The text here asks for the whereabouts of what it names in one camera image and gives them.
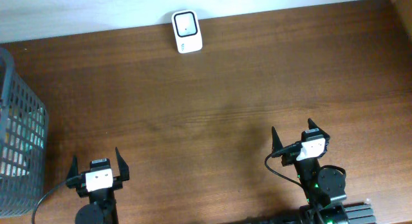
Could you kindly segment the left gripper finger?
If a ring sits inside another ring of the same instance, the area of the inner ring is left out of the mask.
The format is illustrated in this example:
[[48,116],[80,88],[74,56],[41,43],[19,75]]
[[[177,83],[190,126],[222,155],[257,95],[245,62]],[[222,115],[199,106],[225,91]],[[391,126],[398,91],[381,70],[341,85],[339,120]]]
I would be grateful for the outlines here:
[[68,175],[66,177],[66,186],[69,189],[76,188],[79,183],[79,172],[78,172],[78,162],[77,157],[73,156]]
[[124,181],[128,181],[129,180],[129,166],[126,163],[126,161],[122,158],[122,156],[120,155],[120,152],[118,150],[118,148],[115,148],[115,152],[116,152],[116,157],[117,157],[117,163],[118,163],[118,170],[120,173],[120,180]]

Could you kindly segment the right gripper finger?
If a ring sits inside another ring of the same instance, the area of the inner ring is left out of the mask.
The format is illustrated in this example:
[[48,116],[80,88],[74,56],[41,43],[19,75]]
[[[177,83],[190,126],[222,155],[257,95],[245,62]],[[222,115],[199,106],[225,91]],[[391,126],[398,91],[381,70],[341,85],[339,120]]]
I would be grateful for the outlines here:
[[330,139],[330,135],[321,129],[311,118],[308,119],[308,128],[308,133],[310,135],[322,135],[326,140]]
[[272,132],[272,154],[273,155],[282,155],[283,154],[283,145],[279,138],[279,135],[274,126],[271,129]]

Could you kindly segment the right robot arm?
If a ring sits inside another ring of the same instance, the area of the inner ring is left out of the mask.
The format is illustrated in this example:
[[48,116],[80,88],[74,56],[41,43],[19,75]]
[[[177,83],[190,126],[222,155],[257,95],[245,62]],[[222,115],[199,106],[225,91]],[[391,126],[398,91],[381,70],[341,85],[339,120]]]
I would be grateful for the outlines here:
[[326,154],[330,135],[312,119],[308,129],[301,133],[301,139],[286,147],[280,141],[276,129],[272,132],[272,152],[266,157],[281,158],[282,166],[293,165],[298,181],[284,176],[273,169],[275,175],[302,188],[308,205],[299,208],[297,216],[289,223],[349,223],[342,201],[345,193],[346,171],[334,165],[320,165],[319,159]]

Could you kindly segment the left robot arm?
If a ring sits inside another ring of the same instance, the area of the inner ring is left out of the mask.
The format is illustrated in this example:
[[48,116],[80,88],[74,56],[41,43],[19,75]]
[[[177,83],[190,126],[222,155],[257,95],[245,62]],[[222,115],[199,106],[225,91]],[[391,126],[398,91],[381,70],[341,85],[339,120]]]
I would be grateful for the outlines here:
[[75,223],[118,223],[115,191],[123,188],[130,179],[129,166],[115,149],[119,175],[115,176],[108,158],[93,160],[89,170],[79,172],[77,157],[74,156],[66,178],[66,186],[75,189],[79,197],[87,198],[75,216]]

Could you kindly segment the grey arm base mount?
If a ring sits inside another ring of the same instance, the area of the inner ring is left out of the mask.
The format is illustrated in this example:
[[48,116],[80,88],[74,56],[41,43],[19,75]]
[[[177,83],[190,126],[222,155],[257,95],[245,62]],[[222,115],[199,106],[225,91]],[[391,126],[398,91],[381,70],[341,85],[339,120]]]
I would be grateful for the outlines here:
[[371,204],[363,203],[358,205],[345,206],[344,211],[348,217],[349,224],[376,224]]

